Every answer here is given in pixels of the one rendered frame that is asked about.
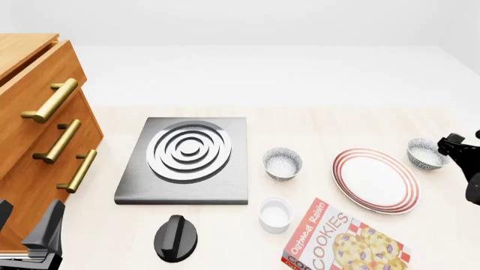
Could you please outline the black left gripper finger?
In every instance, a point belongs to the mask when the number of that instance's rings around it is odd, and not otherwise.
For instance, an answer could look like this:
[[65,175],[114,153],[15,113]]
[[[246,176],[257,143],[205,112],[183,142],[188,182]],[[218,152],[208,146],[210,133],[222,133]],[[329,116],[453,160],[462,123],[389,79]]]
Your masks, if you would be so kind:
[[13,209],[14,209],[14,206],[10,204],[6,199],[0,199],[0,232],[5,226]]
[[54,199],[37,226],[22,240],[22,245],[29,251],[62,251],[62,220],[65,213],[65,204]]

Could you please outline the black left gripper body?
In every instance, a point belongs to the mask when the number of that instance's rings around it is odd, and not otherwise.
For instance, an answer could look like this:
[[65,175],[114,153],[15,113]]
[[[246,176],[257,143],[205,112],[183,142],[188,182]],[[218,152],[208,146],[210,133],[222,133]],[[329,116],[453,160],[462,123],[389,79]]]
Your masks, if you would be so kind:
[[0,251],[0,270],[59,270],[63,250]]

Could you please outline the flat stove plate with rings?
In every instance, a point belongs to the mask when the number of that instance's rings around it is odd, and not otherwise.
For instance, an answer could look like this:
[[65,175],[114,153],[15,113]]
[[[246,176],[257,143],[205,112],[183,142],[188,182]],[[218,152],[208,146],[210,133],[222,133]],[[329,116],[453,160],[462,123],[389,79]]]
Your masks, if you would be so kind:
[[147,118],[114,202],[248,204],[246,118]]

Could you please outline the patterned black and white bowl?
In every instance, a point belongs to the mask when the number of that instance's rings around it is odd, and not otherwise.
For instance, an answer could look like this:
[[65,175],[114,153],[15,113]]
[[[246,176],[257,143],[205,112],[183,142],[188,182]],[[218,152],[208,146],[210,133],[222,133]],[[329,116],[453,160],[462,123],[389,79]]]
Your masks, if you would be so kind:
[[450,164],[449,157],[440,154],[437,144],[429,139],[411,139],[406,150],[409,161],[423,170],[438,170]]
[[300,155],[289,148],[271,148],[262,158],[267,174],[278,181],[288,181],[298,175],[303,166]]

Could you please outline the white plate with red rings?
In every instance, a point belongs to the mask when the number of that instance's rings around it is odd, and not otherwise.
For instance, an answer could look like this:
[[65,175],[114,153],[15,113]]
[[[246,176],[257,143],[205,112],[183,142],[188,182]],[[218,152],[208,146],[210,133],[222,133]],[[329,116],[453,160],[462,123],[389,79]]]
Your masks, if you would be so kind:
[[386,215],[413,211],[421,186],[413,172],[391,155],[370,148],[350,148],[334,157],[334,183],[354,203]]

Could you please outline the wooden drawer with open gap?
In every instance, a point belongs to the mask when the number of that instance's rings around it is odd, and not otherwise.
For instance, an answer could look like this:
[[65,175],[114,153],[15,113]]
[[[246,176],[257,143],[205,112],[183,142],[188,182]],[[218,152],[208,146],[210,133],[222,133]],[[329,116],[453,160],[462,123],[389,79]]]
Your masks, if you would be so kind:
[[54,94],[50,85],[65,83],[69,78],[79,86],[86,82],[71,42],[62,41],[0,87],[0,179],[47,127],[22,118],[21,112],[39,110]]

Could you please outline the round black stove knob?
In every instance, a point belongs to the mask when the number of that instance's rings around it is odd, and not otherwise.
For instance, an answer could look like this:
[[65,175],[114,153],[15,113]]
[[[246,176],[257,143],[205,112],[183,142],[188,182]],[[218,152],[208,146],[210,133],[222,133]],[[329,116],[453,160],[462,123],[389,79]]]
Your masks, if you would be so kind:
[[196,227],[182,215],[172,215],[154,237],[154,250],[161,260],[179,263],[186,260],[196,249]]

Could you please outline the wooden cabinet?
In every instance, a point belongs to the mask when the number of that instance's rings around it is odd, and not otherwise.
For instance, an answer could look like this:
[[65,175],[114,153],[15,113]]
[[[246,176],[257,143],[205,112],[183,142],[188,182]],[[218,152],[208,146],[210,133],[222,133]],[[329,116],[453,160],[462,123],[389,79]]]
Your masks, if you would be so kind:
[[[62,41],[67,40],[59,40],[57,34],[0,34],[0,87],[9,83],[17,74],[20,74],[35,60]],[[78,91],[83,92],[83,85],[78,85],[69,98]],[[60,112],[69,98],[54,112],[50,119],[56,116],[57,112]]]

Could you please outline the small white ramekin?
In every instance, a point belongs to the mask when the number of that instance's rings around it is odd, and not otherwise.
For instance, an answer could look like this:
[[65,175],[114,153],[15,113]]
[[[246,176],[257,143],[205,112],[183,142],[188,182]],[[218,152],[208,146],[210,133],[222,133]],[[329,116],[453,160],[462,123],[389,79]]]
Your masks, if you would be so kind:
[[260,226],[268,233],[286,231],[293,219],[294,211],[290,202],[280,196],[266,197],[258,208]]

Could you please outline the red oatmeal raisin cookies box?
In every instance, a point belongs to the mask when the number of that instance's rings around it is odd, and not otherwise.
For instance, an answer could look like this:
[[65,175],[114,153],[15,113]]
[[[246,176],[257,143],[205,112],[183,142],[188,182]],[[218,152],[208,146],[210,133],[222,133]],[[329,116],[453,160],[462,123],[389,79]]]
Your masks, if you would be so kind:
[[315,199],[281,261],[293,270],[408,270],[412,250]]

